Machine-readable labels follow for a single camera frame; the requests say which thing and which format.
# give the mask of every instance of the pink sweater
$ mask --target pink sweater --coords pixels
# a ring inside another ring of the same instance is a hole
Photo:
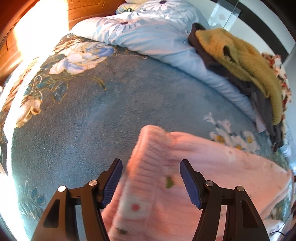
[[[220,187],[243,186],[262,219],[287,195],[292,178],[291,171],[261,156],[145,126],[112,202],[102,212],[110,240],[192,240],[202,211],[185,189],[179,172],[182,159]],[[222,206],[216,240],[222,239],[225,218],[226,206]]]

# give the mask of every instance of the wooden headboard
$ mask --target wooden headboard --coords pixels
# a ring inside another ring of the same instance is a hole
[[[19,50],[18,39],[14,35],[14,28],[20,19],[33,6],[56,4],[61,2],[66,6],[68,28],[76,23],[91,17],[105,17],[115,14],[115,10],[124,0],[5,0],[1,1],[0,8],[0,85],[22,61],[22,52]],[[51,24],[48,14],[35,21],[42,22],[44,27]]]

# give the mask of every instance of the white flower print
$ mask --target white flower print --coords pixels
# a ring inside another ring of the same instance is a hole
[[[155,13],[145,14],[140,12],[133,12],[131,14],[131,18],[141,18],[141,17],[150,18],[150,19],[159,19],[159,18],[170,19],[170,17],[165,14],[155,14]]]
[[[123,19],[108,19],[105,24],[102,26],[101,31],[105,31],[108,29],[108,35],[109,37],[113,33],[113,31],[116,29],[115,33],[116,36],[119,34],[128,31],[134,27],[140,26],[141,24],[137,22],[137,20],[127,21]]]
[[[255,136],[250,131],[244,131],[244,136],[246,138],[246,144],[251,153],[255,153],[257,150],[260,150],[260,146],[257,144]]]
[[[222,130],[220,128],[216,128],[216,132],[211,132],[210,137],[215,142],[219,142],[221,144],[232,147],[232,143],[231,143],[228,133],[226,133],[224,130]]]
[[[249,153],[256,153],[260,150],[255,135],[251,131],[244,131],[244,134],[241,133],[240,135],[237,135],[231,131],[231,123],[229,120],[218,120],[216,122],[212,113],[207,114],[204,117],[204,120],[213,124],[215,127],[215,131],[210,133],[210,138],[213,141]]]
[[[227,133],[231,133],[231,129],[230,129],[231,123],[229,120],[223,120],[223,121],[219,120],[218,123],[224,127]]]
[[[134,12],[123,12],[123,13],[116,14],[116,15],[106,16],[106,17],[104,17],[104,18],[107,18],[107,19],[120,19],[120,20],[123,20],[123,19],[128,18],[128,16],[131,15],[132,13],[134,13]]]
[[[168,7],[176,7],[180,2],[174,0],[161,0],[161,1],[148,1],[143,6],[143,10],[152,10],[152,11],[164,11],[167,10]]]
[[[211,112],[210,112],[209,114],[207,114],[207,115],[204,116],[204,120],[205,120],[206,122],[210,122],[210,123],[212,123],[213,125],[216,124],[216,122],[215,122],[215,120],[214,120],[213,115],[212,115]]]
[[[241,136],[231,136],[230,137],[233,147],[239,150],[245,150],[249,152],[248,146],[245,141],[241,138]]]

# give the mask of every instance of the blue blanket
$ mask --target blue blanket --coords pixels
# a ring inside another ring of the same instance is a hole
[[[188,132],[287,168],[268,136],[216,90],[124,47],[69,34],[24,89],[11,108],[7,101],[2,108],[0,143],[29,238],[59,186],[83,186],[114,158],[125,166],[145,125]],[[275,218],[284,218],[289,200]]]

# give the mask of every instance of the pile of clothes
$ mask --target pile of clothes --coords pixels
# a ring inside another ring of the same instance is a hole
[[[199,23],[192,25],[188,41],[207,69],[227,78],[249,97],[257,114],[257,130],[268,131],[273,151],[286,144],[284,112],[291,102],[291,89],[281,57],[260,54],[225,29],[206,30]]]

